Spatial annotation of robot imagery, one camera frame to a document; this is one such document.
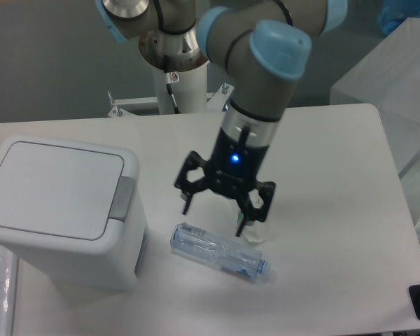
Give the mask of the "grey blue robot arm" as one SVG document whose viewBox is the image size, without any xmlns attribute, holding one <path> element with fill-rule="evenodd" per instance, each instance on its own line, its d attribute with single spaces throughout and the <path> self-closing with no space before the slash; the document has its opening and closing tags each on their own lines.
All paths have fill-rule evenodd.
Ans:
<svg viewBox="0 0 420 336">
<path fill-rule="evenodd" d="M 264 1 L 244 10 L 217 6 L 197 17 L 194 1 L 98 1 L 112 37 L 140 42 L 165 73 L 205 62 L 222 68 L 234 90 L 211 157 L 191 152 L 175 187 L 190 203 L 205 190 L 236 201 L 238 228 L 266 220 L 276 185 L 257 174 L 312 49 L 338 27 L 346 1 Z"/>
</svg>

